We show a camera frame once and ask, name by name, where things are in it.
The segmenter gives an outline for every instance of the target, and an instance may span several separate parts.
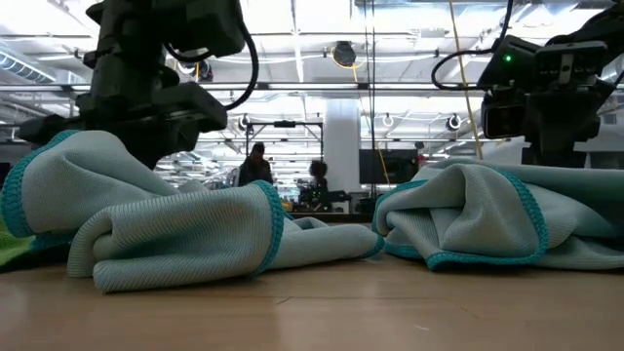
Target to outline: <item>white column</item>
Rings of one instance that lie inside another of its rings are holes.
[[[356,99],[329,99],[325,113],[325,162],[330,191],[362,191],[360,108]]]

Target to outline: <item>desk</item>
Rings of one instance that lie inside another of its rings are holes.
[[[0,276],[0,349],[616,350],[617,273],[430,273],[390,256],[101,295],[63,267]]]

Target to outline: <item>crumpled towel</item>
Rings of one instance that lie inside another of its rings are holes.
[[[33,250],[71,241],[67,274],[93,276],[104,293],[365,258],[383,246],[361,225],[288,219],[264,181],[174,188],[101,131],[58,134],[11,170],[2,194],[15,237],[36,237]]]
[[[624,267],[624,172],[448,160],[382,196],[384,250],[454,264]]]

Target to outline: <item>pipe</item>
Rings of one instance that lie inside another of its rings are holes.
[[[25,80],[37,84],[50,84],[56,81],[53,76],[44,73],[13,55],[7,54],[4,48],[0,48],[0,69],[14,73]]]

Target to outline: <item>teal stitched edge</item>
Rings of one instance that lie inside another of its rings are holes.
[[[426,183],[427,180],[416,180],[416,181],[410,181],[407,183],[403,183],[401,185],[398,185],[396,188],[388,191],[387,193],[381,195],[378,199],[377,202],[374,205],[374,214],[372,215],[372,231],[380,234],[379,230],[377,230],[377,210],[379,209],[379,205],[381,205],[381,202],[384,201],[385,199],[387,199],[388,197],[390,197],[391,195],[394,195],[396,193],[398,193],[399,191],[403,191],[403,190],[409,190],[409,189],[414,189],[415,187],[418,187],[424,183]]]
[[[353,259],[364,259],[364,258],[373,257],[374,255],[379,254],[381,252],[384,245],[385,245],[385,240],[383,240],[383,237],[381,235],[377,235],[377,242],[374,244],[374,247],[370,249],[369,251],[363,254],[360,254],[359,256],[354,257]]]
[[[487,263],[495,265],[533,264],[537,259],[546,253],[550,234],[548,232],[548,227],[546,226],[544,214],[539,208],[537,201],[535,201],[533,194],[531,194],[530,190],[528,190],[528,188],[514,175],[501,171],[498,172],[505,176],[516,188],[520,201],[525,208],[526,214],[528,215],[528,218],[537,233],[537,250],[525,257],[510,258],[490,257],[471,253],[434,253],[426,259],[427,267],[429,267],[429,269],[436,270],[441,263],[445,262]]]
[[[410,245],[397,245],[386,243],[386,245],[383,247],[383,250],[388,254],[400,258],[422,259],[420,253],[418,253],[418,251]]]
[[[78,131],[64,131],[58,133],[46,145],[19,160],[11,169],[9,175],[7,175],[2,188],[2,203],[0,204],[0,208],[2,208],[2,216],[4,217],[7,229],[9,229],[9,232],[16,238],[25,238],[35,234],[26,221],[26,214],[23,211],[23,205],[21,203],[21,185],[26,167],[28,167],[30,162],[37,156],[57,146],[77,132]]]
[[[36,239],[30,243],[32,251],[43,251],[59,245],[68,245],[76,236],[76,230],[70,230],[62,233],[44,233],[37,234]]]
[[[280,249],[280,243],[282,242],[285,216],[285,211],[282,207],[282,200],[273,186],[264,180],[256,180],[253,184],[257,185],[262,191],[264,191],[266,199],[269,202],[269,206],[271,207],[271,244],[269,245],[269,249],[266,252],[264,260],[260,263],[260,266],[252,272],[252,277],[264,272],[269,268],[271,263],[273,263],[273,260],[277,255],[277,251]]]

